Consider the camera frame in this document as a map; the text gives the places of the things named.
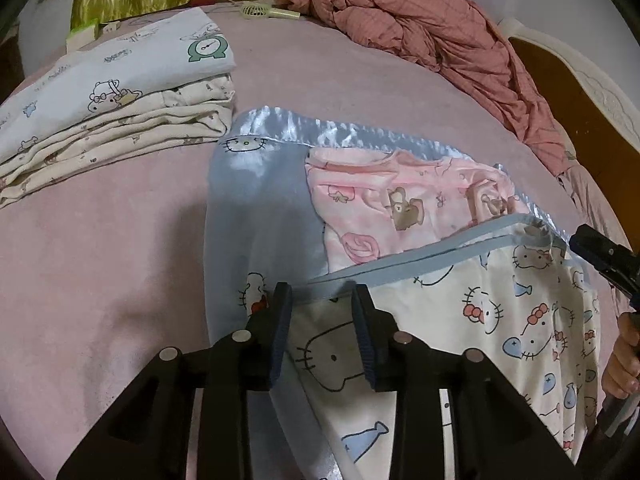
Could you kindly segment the person right hand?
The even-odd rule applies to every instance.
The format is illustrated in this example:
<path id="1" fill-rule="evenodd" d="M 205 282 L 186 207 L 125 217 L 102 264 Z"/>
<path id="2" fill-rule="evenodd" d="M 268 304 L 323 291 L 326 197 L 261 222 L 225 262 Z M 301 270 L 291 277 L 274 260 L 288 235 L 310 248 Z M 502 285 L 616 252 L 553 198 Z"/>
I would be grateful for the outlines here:
<path id="1" fill-rule="evenodd" d="M 631 313 L 622 314 L 617 324 L 618 336 L 602 376 L 602 388 L 623 400 L 639 391 L 639 330 Z"/>

